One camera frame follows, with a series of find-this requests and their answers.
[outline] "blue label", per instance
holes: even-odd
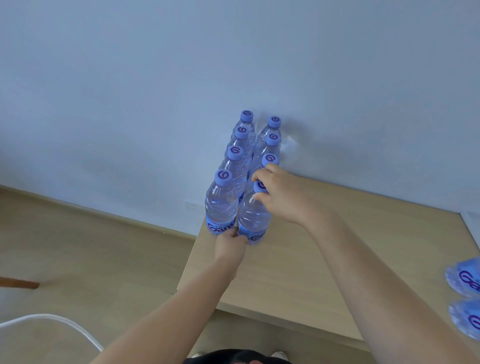
[[[265,232],[267,229],[262,230],[262,231],[250,231],[245,229],[240,223],[239,223],[239,235],[245,235],[248,238],[248,242],[250,244],[258,244],[262,238],[265,235]]]
[[[240,202],[243,200],[243,195],[245,194],[245,191],[243,191],[240,195],[238,195],[238,198],[239,198],[239,205],[240,205]]]
[[[227,224],[222,224],[218,225],[215,224],[212,220],[210,220],[208,217],[206,217],[206,224],[208,229],[213,233],[213,234],[220,234],[224,231],[227,231],[228,229],[231,229],[235,226],[235,220],[237,219],[237,215],[233,218],[233,220]]]
[[[475,331],[480,332],[480,301],[464,300],[460,303],[460,307],[470,325]]]
[[[456,271],[466,290],[480,294],[480,272],[478,272],[477,258],[457,263]]]

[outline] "shoe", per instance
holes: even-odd
[[[288,356],[284,352],[275,352],[272,355],[270,355],[272,358],[278,358],[278,359],[283,359],[288,362]]]
[[[197,354],[192,355],[192,358],[198,358],[199,356],[203,356],[205,354],[205,352],[198,352]]]

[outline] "electrical outlet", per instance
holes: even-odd
[[[205,207],[192,201],[185,201],[185,210],[199,214],[205,212]]]

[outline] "blue bottle cap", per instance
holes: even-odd
[[[278,116],[271,116],[270,119],[268,119],[269,127],[279,128],[280,125],[282,125],[282,119],[280,119]]]
[[[253,192],[255,192],[256,194],[259,192],[268,193],[267,188],[261,181],[255,181],[255,184],[253,185]]]
[[[247,139],[248,138],[248,130],[244,126],[239,126],[235,128],[233,133],[237,139]]]
[[[278,165],[279,164],[279,160],[278,158],[276,157],[275,154],[272,154],[272,153],[267,153],[265,154],[263,157],[262,157],[262,167],[265,168],[265,166],[269,163],[273,163],[273,164],[276,164]]]
[[[227,150],[227,157],[231,160],[240,160],[243,157],[243,149],[240,146],[230,146]]]
[[[270,134],[267,135],[267,137],[265,138],[265,143],[268,145],[268,146],[277,146],[280,144],[280,142],[282,141],[282,138],[280,137],[280,135],[278,135],[278,133],[276,133],[275,131],[272,131]]]
[[[232,183],[232,173],[229,170],[218,170],[215,172],[215,183],[219,186],[228,186]]]
[[[240,120],[244,122],[251,122],[253,120],[253,112],[250,110],[244,110],[240,114]]]

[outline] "wooden table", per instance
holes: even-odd
[[[479,253],[459,214],[300,180],[317,203],[338,211],[380,258],[453,326],[447,305],[461,297],[446,283],[444,270]],[[215,237],[203,224],[179,288],[212,261],[214,244]],[[261,243],[248,247],[219,308],[367,349],[313,240],[300,226],[275,217]],[[476,341],[462,337],[480,354]]]

